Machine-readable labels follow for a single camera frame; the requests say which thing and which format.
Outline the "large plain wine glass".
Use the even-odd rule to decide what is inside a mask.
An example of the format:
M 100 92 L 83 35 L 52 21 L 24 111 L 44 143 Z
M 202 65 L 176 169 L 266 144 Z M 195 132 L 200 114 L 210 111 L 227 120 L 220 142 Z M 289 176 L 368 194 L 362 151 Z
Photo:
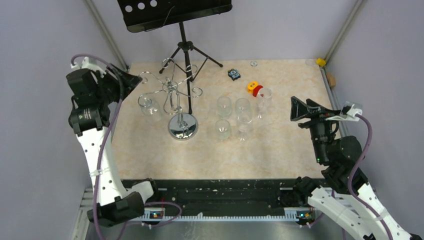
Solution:
M 257 118 L 263 119 L 270 110 L 273 92 L 270 88 L 263 87 L 257 93 Z

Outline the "tall wine glass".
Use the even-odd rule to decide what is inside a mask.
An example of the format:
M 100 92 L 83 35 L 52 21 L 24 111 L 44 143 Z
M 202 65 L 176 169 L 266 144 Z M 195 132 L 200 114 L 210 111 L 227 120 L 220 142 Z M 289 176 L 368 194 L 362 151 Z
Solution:
M 249 111 L 243 111 L 237 116 L 237 137 L 239 141 L 246 141 L 253 131 L 253 118 Z

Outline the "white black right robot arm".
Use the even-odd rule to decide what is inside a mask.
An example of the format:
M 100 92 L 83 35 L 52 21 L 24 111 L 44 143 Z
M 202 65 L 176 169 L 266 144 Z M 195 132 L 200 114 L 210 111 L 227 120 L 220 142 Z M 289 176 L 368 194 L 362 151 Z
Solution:
M 328 186 L 347 205 L 330 195 L 310 177 L 297 179 L 293 200 L 325 214 L 356 240 L 418 240 L 391 216 L 360 170 L 373 137 L 370 122 L 359 104 L 347 102 L 342 109 L 326 108 L 317 102 L 290 99 L 290 120 L 310 132 L 315 160 L 325 166 L 321 172 Z M 340 122 L 363 121 L 367 127 L 364 146 L 353 135 L 337 137 Z

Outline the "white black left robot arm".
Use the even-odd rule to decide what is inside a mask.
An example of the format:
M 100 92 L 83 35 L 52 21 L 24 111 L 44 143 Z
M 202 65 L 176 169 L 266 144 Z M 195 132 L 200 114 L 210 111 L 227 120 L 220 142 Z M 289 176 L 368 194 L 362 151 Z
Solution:
M 160 202 L 159 191 L 150 180 L 126 189 L 118 173 L 112 150 L 111 131 L 118 111 L 111 115 L 109 105 L 117 107 L 145 80 L 117 68 L 103 70 L 95 63 L 71 65 L 66 75 L 73 92 L 68 123 L 76 135 L 86 158 L 93 187 L 94 206 L 88 219 L 103 227 L 141 217 L 145 204 L 154 207 Z

